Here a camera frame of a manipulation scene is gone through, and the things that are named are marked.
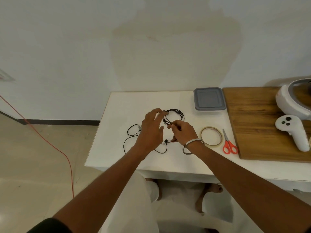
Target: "table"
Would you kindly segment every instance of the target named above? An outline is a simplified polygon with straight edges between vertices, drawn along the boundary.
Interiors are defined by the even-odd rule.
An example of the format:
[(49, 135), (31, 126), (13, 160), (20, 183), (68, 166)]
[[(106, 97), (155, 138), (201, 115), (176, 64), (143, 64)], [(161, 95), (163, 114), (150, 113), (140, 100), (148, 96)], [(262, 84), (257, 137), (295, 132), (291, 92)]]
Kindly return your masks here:
[[(124, 155), (123, 142), (128, 138), (127, 129), (134, 124), (141, 124), (145, 114), (154, 108), (181, 110), (185, 115), (185, 121), (189, 122), (197, 133), (205, 126), (225, 129), (229, 140), (235, 144), (227, 111), (197, 112), (194, 108), (192, 91), (112, 92), (85, 165), (105, 171), (118, 161)], [(168, 118), (173, 121), (179, 116), (172, 113)], [(129, 133), (134, 134), (136, 131), (137, 128), (132, 128)], [(165, 127), (164, 139), (170, 140), (172, 137), (172, 131)], [(126, 142), (126, 151), (135, 143), (135, 140), (136, 138), (130, 138)], [(212, 149), (280, 188), (311, 192), (310, 163), (241, 160), (238, 155), (224, 154), (222, 146)], [(184, 155), (182, 148), (179, 143), (169, 143), (165, 154), (152, 151), (141, 162), (137, 171), (147, 178), (219, 182), (199, 158), (195, 155)], [(165, 151), (165, 145), (160, 145), (157, 150)]]

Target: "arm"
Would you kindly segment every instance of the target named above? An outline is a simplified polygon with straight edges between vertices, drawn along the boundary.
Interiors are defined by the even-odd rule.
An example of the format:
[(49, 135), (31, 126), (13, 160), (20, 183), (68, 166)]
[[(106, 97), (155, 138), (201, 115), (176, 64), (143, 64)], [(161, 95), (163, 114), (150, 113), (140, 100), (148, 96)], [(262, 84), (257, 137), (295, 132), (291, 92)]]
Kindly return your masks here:
[(59, 210), (53, 218), (73, 233), (97, 233), (115, 205), (139, 163), (163, 141), (161, 109), (146, 114), (135, 145), (119, 161), (97, 177), (87, 188)]
[[(168, 126), (182, 145), (198, 138), (186, 122), (174, 121)], [(311, 206), (269, 181), (240, 167), (194, 141), (187, 149), (202, 160), (224, 185), (247, 215), (264, 232), (305, 232), (311, 226)]]

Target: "wooden board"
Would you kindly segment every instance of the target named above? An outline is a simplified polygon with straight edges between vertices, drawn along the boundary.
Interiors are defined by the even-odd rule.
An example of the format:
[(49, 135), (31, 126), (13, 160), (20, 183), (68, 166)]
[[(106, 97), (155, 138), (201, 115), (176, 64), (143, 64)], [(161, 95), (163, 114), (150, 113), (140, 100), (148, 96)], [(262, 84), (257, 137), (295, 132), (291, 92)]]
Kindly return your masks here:
[[(293, 138), (274, 125), (284, 115), (275, 101), (278, 90), (279, 87), (223, 89), (239, 156), (252, 160), (311, 162), (311, 151), (298, 150)], [(311, 106), (306, 88), (295, 87), (295, 94)], [(303, 124), (309, 138), (311, 121)]]

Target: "plastic container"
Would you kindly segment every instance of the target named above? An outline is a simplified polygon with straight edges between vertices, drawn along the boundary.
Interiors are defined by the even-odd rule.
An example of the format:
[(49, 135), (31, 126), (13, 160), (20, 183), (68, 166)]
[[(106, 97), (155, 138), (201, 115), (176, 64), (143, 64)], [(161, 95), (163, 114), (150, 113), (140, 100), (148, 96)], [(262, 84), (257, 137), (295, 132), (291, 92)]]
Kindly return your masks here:
[(227, 108), (221, 88), (196, 88), (193, 95), (197, 111), (220, 111)]

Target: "hand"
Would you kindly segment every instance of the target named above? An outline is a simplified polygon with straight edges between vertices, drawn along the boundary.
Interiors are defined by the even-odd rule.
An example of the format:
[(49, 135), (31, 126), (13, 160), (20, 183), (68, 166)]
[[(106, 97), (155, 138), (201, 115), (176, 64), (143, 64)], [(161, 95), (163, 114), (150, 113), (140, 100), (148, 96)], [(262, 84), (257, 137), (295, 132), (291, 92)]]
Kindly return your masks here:
[(181, 120), (173, 121), (170, 125), (167, 126), (167, 128), (171, 128), (174, 133), (174, 137), (171, 140), (171, 142), (178, 141), (183, 146), (188, 141), (198, 138), (193, 126)]
[(163, 141), (163, 129), (160, 127), (162, 118), (168, 115), (161, 109), (154, 109), (146, 114), (145, 119), (142, 121), (142, 130), (137, 138), (135, 146), (142, 149), (145, 155), (157, 148)]

